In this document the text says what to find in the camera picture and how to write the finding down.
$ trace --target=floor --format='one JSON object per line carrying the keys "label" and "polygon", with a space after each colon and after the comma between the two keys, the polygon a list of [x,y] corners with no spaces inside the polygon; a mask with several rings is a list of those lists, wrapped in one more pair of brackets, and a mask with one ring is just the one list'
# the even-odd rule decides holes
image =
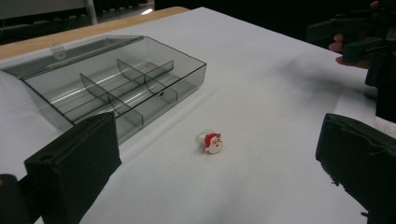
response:
{"label": "floor", "polygon": [[[122,18],[140,15],[148,9],[154,9],[154,1],[148,0],[146,4],[139,4],[139,7],[111,9],[97,16],[98,23],[114,21]],[[81,17],[72,16],[65,20],[36,21],[34,24],[7,26],[7,20],[0,21],[0,45],[15,43],[18,41],[51,35],[68,30],[77,29],[91,25],[90,19],[86,15]]]}

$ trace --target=white tablecloth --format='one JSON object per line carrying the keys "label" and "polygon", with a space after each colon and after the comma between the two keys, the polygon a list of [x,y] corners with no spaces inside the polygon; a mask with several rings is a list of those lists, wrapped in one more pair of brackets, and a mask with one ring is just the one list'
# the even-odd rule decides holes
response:
{"label": "white tablecloth", "polygon": [[[109,34],[150,36],[207,70],[198,91],[120,146],[122,166],[81,223],[365,223],[315,160],[326,113],[374,125],[365,70],[206,8]],[[219,154],[195,141],[205,129],[222,134]],[[23,161],[60,134],[1,73],[0,173],[22,178]]]}

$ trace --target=transparent plastic organizer box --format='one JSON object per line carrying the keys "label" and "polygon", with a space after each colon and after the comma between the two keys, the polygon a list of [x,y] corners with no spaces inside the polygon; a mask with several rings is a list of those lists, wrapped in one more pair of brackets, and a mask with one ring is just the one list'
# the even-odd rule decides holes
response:
{"label": "transparent plastic organizer box", "polygon": [[62,130],[114,111],[122,143],[196,91],[205,69],[146,36],[102,36],[3,71],[30,87],[41,113]]}

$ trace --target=santa claus ring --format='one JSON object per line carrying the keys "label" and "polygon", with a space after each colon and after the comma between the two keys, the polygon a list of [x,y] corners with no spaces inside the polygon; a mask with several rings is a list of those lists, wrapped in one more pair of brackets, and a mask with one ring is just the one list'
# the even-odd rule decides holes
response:
{"label": "santa claus ring", "polygon": [[208,129],[200,132],[196,138],[201,144],[205,145],[205,152],[215,154],[222,150],[223,145],[220,133],[215,133],[213,130]]}

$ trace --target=human hand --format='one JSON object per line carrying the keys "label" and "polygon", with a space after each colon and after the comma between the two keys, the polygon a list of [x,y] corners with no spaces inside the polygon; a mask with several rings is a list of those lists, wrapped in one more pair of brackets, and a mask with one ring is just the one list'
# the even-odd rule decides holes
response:
{"label": "human hand", "polygon": [[[379,8],[379,4],[378,1],[374,1],[370,4],[370,8],[371,9],[377,9]],[[365,34],[361,34],[361,39],[365,38]],[[335,51],[335,52],[342,52],[343,51],[343,45],[344,45],[344,35],[342,34],[336,34],[333,38],[334,43],[331,43],[329,45],[329,49],[331,51]],[[370,61],[369,60],[362,60],[356,63],[344,63],[343,62],[343,57],[337,57],[335,59],[336,62],[342,64],[342,65],[346,65],[346,66],[355,66],[355,67],[359,67],[359,68],[366,68],[368,69],[370,67]]]}

